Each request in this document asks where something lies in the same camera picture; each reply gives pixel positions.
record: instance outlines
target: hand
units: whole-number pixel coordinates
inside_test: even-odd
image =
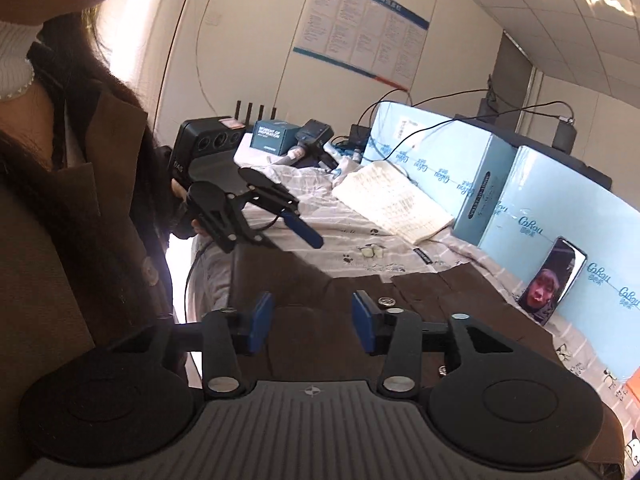
[[[181,200],[187,200],[187,190],[184,189],[180,184],[178,184],[178,181],[174,178],[171,179],[171,191],[173,191],[174,195]],[[193,230],[196,231],[196,234],[210,238],[209,234],[202,228],[200,222],[198,222],[197,220],[191,221],[191,227],[193,227]]]

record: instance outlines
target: ceiling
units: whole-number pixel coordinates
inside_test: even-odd
[[[640,0],[475,0],[545,74],[640,108]]]

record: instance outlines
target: white turtleneck sweater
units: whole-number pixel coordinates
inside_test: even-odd
[[[33,82],[27,53],[41,30],[41,25],[0,22],[0,101],[19,97]]]

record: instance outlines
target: brown fabric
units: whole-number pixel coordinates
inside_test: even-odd
[[[506,303],[471,264],[437,274],[403,274],[392,283],[378,276],[331,279],[293,253],[238,246],[229,304],[250,310],[266,290],[274,295],[276,308],[265,349],[256,357],[240,359],[242,373],[250,380],[377,379],[384,358],[367,356],[351,325],[351,295],[356,290],[365,290],[373,300],[394,298],[424,321],[444,322],[464,312],[562,366],[551,334]],[[443,364],[442,354],[423,354],[423,386],[440,381],[438,368]],[[622,428],[613,412],[602,406],[602,430],[585,460],[623,472]]]
[[[145,247],[129,218],[146,114],[103,93],[86,134],[88,162],[50,174],[47,187],[81,221],[98,222],[105,243],[138,268]],[[119,312],[65,267],[46,230],[0,182],[0,478],[16,478],[33,459],[17,409],[43,375],[92,348],[123,338],[158,314],[172,313],[162,282],[147,289],[152,312]]]

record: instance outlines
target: small box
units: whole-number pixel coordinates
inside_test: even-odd
[[[286,121],[258,121],[254,126],[251,147],[273,155],[284,155],[298,142],[300,126]]]

